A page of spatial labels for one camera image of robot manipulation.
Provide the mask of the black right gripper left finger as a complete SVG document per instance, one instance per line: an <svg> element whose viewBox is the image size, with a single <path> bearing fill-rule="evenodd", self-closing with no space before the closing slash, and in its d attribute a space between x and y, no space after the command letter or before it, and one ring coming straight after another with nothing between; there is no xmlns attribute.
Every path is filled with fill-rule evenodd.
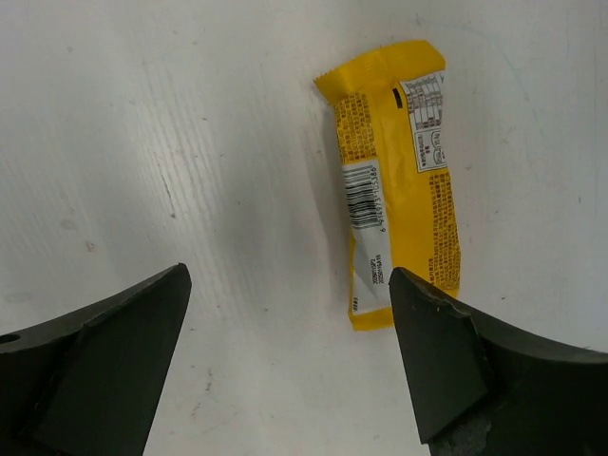
<svg viewBox="0 0 608 456"><path fill-rule="evenodd" d="M191 289L179 263L2 335L2 454L143 454Z"/></svg>

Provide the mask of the yellow wrapped snack bar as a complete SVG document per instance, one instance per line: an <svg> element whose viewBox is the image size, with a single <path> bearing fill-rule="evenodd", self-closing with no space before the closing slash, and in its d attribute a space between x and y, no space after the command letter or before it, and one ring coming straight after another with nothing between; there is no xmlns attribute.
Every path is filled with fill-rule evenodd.
<svg viewBox="0 0 608 456"><path fill-rule="evenodd" d="M461 249L442 146L446 60L425 40L380 47L317 77L332 107L350 219L348 316L393 324L389 281L406 268L448 295Z"/></svg>

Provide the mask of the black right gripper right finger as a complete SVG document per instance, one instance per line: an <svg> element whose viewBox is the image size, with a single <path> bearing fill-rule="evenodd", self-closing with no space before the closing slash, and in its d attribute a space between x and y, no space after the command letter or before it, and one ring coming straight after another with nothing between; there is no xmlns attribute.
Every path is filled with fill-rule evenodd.
<svg viewBox="0 0 608 456"><path fill-rule="evenodd" d="M418 434L433 455L603 455L607 356L483 313L418 275L389 280Z"/></svg>

